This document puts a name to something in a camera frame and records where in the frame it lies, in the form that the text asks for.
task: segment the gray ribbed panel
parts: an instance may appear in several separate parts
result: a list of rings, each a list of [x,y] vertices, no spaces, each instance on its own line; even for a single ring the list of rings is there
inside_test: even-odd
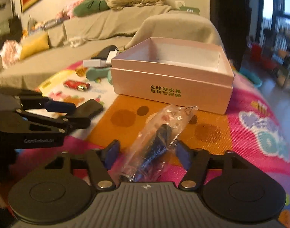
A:
[[[284,228],[277,221],[239,225],[207,210],[195,193],[173,183],[122,183],[100,193],[78,217],[58,225],[40,226],[18,221],[12,228]]]

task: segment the colorful tablecloth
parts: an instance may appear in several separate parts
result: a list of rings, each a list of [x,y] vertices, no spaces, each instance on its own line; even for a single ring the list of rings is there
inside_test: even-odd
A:
[[[85,93],[65,88],[62,83],[68,79],[87,81],[85,77],[79,77],[75,73],[75,68],[81,63],[77,62],[59,72],[45,81],[39,89],[43,95],[76,105],[93,98],[103,104],[104,112],[92,120],[88,130],[79,130],[68,136],[63,147],[24,150],[12,167],[17,175],[22,177],[38,164],[63,150],[82,153],[89,148],[106,147],[112,140],[118,139],[123,151],[133,143],[145,123],[167,105],[117,95],[107,79],[91,81],[92,88]],[[290,227],[289,145],[284,139],[279,122],[260,92],[238,73],[235,73],[233,85],[226,115],[198,111],[180,135],[180,139],[191,148],[203,148],[212,154],[223,154],[225,150],[233,150],[278,181],[287,193],[287,202],[279,220],[286,227]],[[40,110],[34,112],[55,118],[59,115]],[[206,180],[220,173],[220,170],[212,170]],[[173,181],[178,184],[184,174],[185,170],[173,157],[169,170],[159,181]]]

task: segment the yellow pillow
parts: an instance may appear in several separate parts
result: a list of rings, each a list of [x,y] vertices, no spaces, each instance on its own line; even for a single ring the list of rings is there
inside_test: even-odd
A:
[[[29,42],[28,44],[24,44],[22,46],[20,60],[26,59],[29,56],[32,56],[36,53],[42,52],[44,50],[50,49],[48,43],[48,33],[44,33],[40,35],[38,38]]]

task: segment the sofa seat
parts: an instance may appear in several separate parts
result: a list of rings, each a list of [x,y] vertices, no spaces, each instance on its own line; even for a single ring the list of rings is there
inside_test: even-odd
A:
[[[0,72],[0,86],[34,89],[47,78],[71,64],[89,59],[94,53],[109,45],[123,48],[131,39],[130,37],[114,37],[88,41],[77,48],[71,48],[67,45],[43,51],[11,68],[2,70]]]

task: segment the crosshair logo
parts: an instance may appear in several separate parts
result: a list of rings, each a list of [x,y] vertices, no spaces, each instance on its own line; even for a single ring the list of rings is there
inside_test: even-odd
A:
[[[146,183],[144,186],[143,186],[144,189],[148,190],[151,188],[151,185],[149,185],[148,183]]]

